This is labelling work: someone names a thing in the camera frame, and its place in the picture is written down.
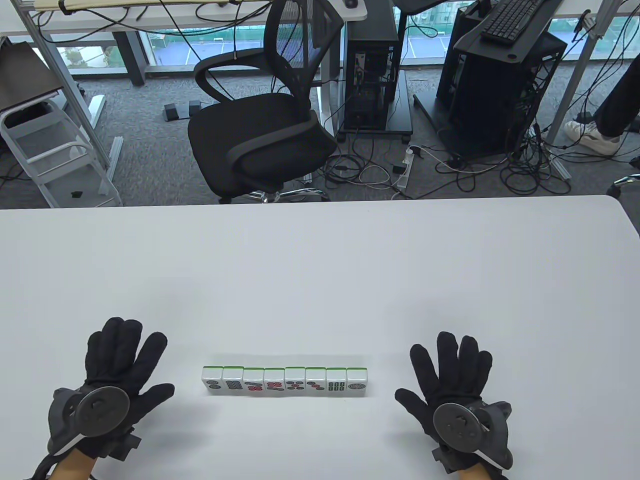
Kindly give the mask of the person's right hand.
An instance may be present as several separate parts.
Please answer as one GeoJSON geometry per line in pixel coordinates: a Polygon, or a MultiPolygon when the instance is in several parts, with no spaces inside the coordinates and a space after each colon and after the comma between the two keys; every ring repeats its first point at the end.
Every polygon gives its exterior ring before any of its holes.
{"type": "Polygon", "coordinates": [[[399,388],[394,398],[420,423],[427,436],[442,445],[434,425],[435,410],[446,403],[467,406],[482,400],[493,356],[487,350],[479,350],[472,336],[466,335],[458,343],[455,335],[447,331],[439,332],[436,348],[437,368],[425,347],[420,343],[411,346],[409,358],[422,395],[399,388]]]}

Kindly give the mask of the person's left hand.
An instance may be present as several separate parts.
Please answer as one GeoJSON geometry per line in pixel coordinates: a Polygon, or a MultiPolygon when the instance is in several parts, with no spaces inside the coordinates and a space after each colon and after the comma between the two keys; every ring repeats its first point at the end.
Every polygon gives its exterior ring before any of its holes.
{"type": "Polygon", "coordinates": [[[128,413],[115,430],[78,443],[77,450],[89,458],[97,459],[107,446],[123,441],[134,425],[175,393],[169,382],[142,392],[168,344],[165,334],[156,331],[141,345],[142,331],[142,323],[135,319],[112,317],[87,339],[84,386],[118,387],[129,399],[128,413]]]}

